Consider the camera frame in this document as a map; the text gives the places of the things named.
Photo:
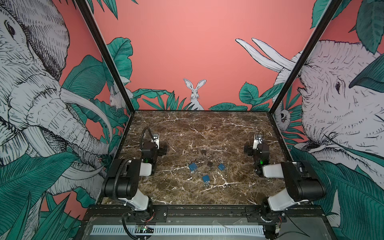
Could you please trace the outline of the blue padlock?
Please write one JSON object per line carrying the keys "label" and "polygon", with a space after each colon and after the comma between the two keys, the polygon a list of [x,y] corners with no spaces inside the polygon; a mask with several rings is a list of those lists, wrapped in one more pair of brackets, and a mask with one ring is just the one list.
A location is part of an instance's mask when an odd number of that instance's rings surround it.
{"label": "blue padlock", "polygon": [[202,176],[202,180],[203,180],[203,183],[205,186],[209,186],[210,185],[210,176],[209,175],[203,175]]}
{"label": "blue padlock", "polygon": [[196,165],[194,160],[191,160],[189,162],[188,167],[191,173],[194,173],[198,169],[198,166]]}
{"label": "blue padlock", "polygon": [[225,166],[225,164],[223,163],[223,161],[222,160],[218,160],[218,169],[220,170],[220,171],[225,171],[226,170],[226,166]]}

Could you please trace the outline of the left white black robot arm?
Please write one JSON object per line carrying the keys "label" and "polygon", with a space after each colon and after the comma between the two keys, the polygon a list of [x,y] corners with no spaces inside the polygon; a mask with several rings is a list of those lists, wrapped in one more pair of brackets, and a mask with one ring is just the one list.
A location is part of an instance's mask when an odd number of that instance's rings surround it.
{"label": "left white black robot arm", "polygon": [[129,207],[142,222],[155,217],[153,201],[139,190],[140,177],[154,175],[158,157],[167,154],[168,146],[153,142],[142,145],[140,159],[122,160],[118,168],[111,170],[102,184],[101,196]]}

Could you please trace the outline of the right black frame post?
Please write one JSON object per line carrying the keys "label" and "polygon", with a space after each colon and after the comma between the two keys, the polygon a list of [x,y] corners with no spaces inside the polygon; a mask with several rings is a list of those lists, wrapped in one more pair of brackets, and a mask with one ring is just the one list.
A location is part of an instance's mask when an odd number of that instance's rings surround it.
{"label": "right black frame post", "polygon": [[291,71],[288,79],[286,80],[285,84],[283,85],[276,101],[274,102],[273,106],[270,108],[268,114],[269,116],[273,115],[279,104],[283,101],[284,96],[288,92],[290,86],[294,82],[294,80],[297,78],[300,70],[304,66],[306,60],[311,55],[312,51],[314,50],[317,42],[319,41],[320,37],[323,35],[325,29],[327,28],[328,24],[332,20],[333,16],[335,15],[337,9],[341,5],[342,0],[332,0],[328,3],[322,17],[320,18],[317,26],[315,27],[315,30],[313,34],[311,35],[308,43],[306,44],[304,50],[302,51],[301,56],[299,57],[297,63],[295,64],[293,70]]}

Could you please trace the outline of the small green circuit board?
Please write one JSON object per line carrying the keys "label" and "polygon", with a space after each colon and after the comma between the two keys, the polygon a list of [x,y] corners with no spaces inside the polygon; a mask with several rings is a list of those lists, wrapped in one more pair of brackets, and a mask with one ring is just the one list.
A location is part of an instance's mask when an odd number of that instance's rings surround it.
{"label": "small green circuit board", "polygon": [[155,226],[137,225],[136,234],[151,235],[155,231]]}

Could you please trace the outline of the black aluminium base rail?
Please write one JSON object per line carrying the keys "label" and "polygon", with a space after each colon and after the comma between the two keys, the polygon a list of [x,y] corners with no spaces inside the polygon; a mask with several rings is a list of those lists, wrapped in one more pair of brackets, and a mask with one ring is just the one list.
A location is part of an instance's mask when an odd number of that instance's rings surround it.
{"label": "black aluminium base rail", "polygon": [[[155,219],[151,223],[165,223],[171,218],[186,217],[246,217],[252,223],[258,222],[260,215],[260,205],[154,205]],[[140,223],[136,212],[130,208],[120,205],[98,205],[88,208],[83,218],[88,222],[91,218],[117,218],[123,213],[128,212],[129,220]],[[323,217],[324,212],[320,206],[315,205],[296,205],[284,211],[290,218],[294,217]]]}

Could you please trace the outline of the black frame post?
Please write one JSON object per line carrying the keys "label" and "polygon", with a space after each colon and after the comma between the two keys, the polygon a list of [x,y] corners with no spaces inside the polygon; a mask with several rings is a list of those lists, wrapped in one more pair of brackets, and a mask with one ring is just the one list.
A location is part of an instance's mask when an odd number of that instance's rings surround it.
{"label": "black frame post", "polygon": [[100,29],[95,21],[95,18],[93,17],[93,14],[91,12],[90,6],[87,1],[83,0],[76,0],[76,4],[88,26],[88,29],[90,30],[94,41],[96,42],[99,51],[101,52],[101,55],[103,57],[104,62],[107,65],[107,68],[109,72],[111,73],[115,83],[117,84],[118,89],[120,90],[120,93],[125,101],[126,106],[128,107],[128,110],[130,112],[130,115],[133,116],[135,114],[135,109],[133,107],[133,104],[126,92],[126,88],[123,85],[123,82],[120,78],[118,69],[113,61],[113,58],[109,52],[109,49],[104,41],[104,38],[100,32]]}
{"label": "black frame post", "polygon": [[304,50],[302,51],[301,56],[299,57],[297,63],[295,64],[293,70],[291,71],[288,79],[286,80],[285,84],[283,85],[276,101],[274,102],[273,106],[270,108],[268,114],[269,116],[273,115],[279,104],[283,101],[284,96],[288,92],[290,86],[294,82],[294,80],[297,78],[300,70],[304,66],[306,60],[311,55],[312,51],[314,50],[317,42],[319,41],[320,37],[323,35],[325,29],[327,28],[328,24],[332,20],[333,16],[335,15],[337,9],[341,5],[342,0],[332,0],[328,3],[322,17],[320,18],[317,26],[315,27],[315,30],[313,34],[311,35],[308,43],[306,44]]}

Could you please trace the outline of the left black frame post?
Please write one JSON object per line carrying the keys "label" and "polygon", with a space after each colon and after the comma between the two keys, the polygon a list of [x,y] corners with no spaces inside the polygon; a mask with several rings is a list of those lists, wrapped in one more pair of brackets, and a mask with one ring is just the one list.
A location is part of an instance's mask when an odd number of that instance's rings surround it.
{"label": "left black frame post", "polygon": [[87,1],[83,0],[76,0],[76,4],[88,26],[88,29],[90,30],[94,41],[96,42],[99,51],[101,52],[101,55],[103,57],[104,62],[107,65],[107,68],[109,72],[111,73],[115,83],[117,84],[118,89],[120,90],[120,93],[125,101],[126,106],[128,107],[128,110],[130,112],[130,115],[133,116],[135,114],[135,109],[133,107],[133,104],[126,92],[126,88],[123,85],[123,82],[120,78],[118,69],[113,61],[113,58],[109,52],[109,49],[104,41],[104,38],[100,32],[100,29],[95,21],[95,18],[93,17],[93,14],[91,12],[90,6]]}

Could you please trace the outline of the blue padlock front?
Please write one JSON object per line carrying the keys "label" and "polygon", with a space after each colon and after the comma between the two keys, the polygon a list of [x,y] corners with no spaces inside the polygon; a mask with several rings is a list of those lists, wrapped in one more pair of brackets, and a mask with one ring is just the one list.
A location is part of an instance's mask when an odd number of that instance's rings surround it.
{"label": "blue padlock front", "polygon": [[203,180],[203,183],[205,186],[209,186],[210,185],[210,176],[209,175],[203,175],[202,176],[202,180]]}

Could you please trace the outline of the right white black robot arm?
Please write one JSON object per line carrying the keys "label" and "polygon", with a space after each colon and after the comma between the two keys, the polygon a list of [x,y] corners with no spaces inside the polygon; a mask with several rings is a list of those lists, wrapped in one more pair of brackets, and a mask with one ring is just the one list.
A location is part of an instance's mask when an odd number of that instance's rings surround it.
{"label": "right white black robot arm", "polygon": [[245,145],[244,152],[253,158],[255,173],[259,177],[283,179],[285,182],[283,190],[263,200],[260,206],[262,221],[276,223],[285,209],[325,197],[326,189],[309,162],[270,164],[270,149],[264,143],[256,147]]}

